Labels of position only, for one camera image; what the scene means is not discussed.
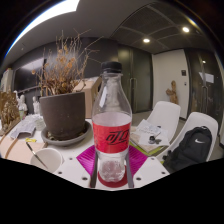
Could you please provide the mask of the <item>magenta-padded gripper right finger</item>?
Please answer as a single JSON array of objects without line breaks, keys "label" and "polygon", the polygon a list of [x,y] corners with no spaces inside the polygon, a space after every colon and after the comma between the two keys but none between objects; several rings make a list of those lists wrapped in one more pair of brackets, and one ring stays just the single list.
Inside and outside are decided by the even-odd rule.
[{"label": "magenta-padded gripper right finger", "polygon": [[127,167],[131,188],[146,186],[169,174],[156,157],[148,157],[133,146],[129,146]]}]

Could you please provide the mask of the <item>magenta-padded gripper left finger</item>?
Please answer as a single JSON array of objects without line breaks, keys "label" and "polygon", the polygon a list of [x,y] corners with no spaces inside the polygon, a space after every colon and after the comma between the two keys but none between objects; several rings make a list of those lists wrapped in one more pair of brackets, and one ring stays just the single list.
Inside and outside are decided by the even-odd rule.
[{"label": "magenta-padded gripper left finger", "polygon": [[94,188],[97,179],[95,147],[90,146],[77,157],[70,156],[55,174],[84,188]]}]

